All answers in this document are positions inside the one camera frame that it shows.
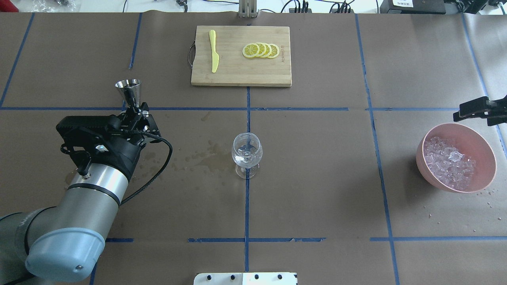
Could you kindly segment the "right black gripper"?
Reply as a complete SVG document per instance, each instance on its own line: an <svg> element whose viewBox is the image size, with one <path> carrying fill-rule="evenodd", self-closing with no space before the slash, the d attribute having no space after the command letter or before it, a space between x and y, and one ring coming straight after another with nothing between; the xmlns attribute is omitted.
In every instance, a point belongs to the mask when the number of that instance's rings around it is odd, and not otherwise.
<svg viewBox="0 0 507 285"><path fill-rule="evenodd" d="M482 96L460 104L459 111L453 114L454 122L472 118L487 119L487 126L491 127L505 124L507 122L507 96L498 100L489 100L489 97Z"/></svg>

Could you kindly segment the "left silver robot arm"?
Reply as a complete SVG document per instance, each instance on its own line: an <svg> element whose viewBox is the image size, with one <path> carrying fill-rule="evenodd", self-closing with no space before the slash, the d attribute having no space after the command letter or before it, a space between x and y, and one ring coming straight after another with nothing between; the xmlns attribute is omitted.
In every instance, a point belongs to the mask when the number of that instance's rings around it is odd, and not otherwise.
<svg viewBox="0 0 507 285"><path fill-rule="evenodd" d="M56 131L76 174L57 206L1 217L1 284L75 283L92 273L141 151L165 141L147 103L119 115L66 116Z"/></svg>

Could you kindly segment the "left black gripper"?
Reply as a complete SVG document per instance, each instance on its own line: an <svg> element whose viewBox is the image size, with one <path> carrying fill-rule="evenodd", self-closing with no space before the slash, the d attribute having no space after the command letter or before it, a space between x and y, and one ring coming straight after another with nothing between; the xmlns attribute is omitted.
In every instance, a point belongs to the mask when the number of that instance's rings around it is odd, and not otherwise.
<svg viewBox="0 0 507 285"><path fill-rule="evenodd" d="M125 175L128 181L131 180L135 167L137 166L141 150L149 141L158 143L159 138L147 137L151 133L160 136L159 128L150 113L150 108L143 102L139 109L128 108L119 115L112 115L119 120L119 126L106 140L106 145L98 145L96 148L75 148L63 153L71 157L77 167L77 172L82 176L91 175L91 165L103 164L117 169Z"/></svg>

